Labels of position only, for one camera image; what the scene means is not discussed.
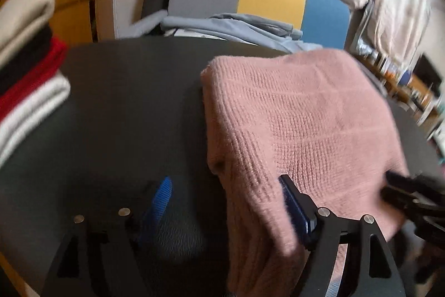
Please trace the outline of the pink knit sweater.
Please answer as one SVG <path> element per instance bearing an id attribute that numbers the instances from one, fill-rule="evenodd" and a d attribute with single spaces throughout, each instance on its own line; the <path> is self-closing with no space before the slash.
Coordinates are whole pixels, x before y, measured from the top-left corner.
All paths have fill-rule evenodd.
<path id="1" fill-rule="evenodd" d="M 372 215 L 386 239 L 401 228 L 403 215 L 380 197 L 387 171 L 408 173 L 399 133 L 349 53 L 219 56 L 201 83 L 207 162 L 226 192 L 231 293 L 289 296 L 301 274 L 282 175 L 338 216 Z"/>

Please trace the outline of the cluttered wooden desk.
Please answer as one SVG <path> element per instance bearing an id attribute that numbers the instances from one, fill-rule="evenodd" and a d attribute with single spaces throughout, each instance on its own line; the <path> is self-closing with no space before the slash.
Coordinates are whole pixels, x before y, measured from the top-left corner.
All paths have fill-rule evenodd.
<path id="1" fill-rule="evenodd" d="M 409 70 L 400 70 L 389 58 L 355 55 L 377 77 L 388 96 L 412 115 L 421 131 L 432 139 L 444 121 L 440 100 Z"/>

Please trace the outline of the white folded sweater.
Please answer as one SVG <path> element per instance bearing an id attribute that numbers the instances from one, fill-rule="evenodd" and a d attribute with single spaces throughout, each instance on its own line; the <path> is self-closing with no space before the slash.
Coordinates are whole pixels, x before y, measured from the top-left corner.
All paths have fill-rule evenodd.
<path id="1" fill-rule="evenodd" d="M 1 121 L 1 166 L 20 143 L 68 99 L 70 91 L 69 80 L 61 71 L 57 71 Z"/>

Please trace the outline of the red folded sweater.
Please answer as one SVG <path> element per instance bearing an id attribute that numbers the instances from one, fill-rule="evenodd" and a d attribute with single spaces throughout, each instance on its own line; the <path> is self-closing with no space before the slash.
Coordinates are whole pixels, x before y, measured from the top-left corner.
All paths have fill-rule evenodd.
<path id="1" fill-rule="evenodd" d="M 63 41 L 52 37 L 50 50 L 45 57 L 1 96 L 1 120 L 31 92 L 56 74 L 66 58 L 67 50 L 68 46 Z"/>

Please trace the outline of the black folded sweater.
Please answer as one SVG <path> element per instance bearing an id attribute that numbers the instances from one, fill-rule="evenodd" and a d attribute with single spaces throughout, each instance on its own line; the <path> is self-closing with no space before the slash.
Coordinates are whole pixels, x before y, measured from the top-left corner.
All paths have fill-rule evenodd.
<path id="1" fill-rule="evenodd" d="M 50 50 L 52 36 L 51 28 L 46 25 L 6 63 L 0 72 L 1 96 L 45 57 Z"/>

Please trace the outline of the light blue grey garment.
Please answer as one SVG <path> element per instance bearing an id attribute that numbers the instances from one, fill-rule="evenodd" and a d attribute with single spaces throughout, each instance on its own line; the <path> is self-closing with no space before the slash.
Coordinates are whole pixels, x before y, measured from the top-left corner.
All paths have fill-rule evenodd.
<path id="1" fill-rule="evenodd" d="M 176 30 L 279 50 L 285 53 L 319 50 L 322 45 L 302 40 L 303 33 L 290 23 L 252 14 L 215 14 L 208 18 L 166 16 L 164 31 Z"/>

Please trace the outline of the beige folded sweater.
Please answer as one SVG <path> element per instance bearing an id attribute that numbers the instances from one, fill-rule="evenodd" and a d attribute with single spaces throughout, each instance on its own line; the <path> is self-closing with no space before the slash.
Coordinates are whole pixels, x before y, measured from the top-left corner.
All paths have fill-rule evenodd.
<path id="1" fill-rule="evenodd" d="M 7 0 L 1 6 L 1 68 L 49 22 L 56 0 Z"/>

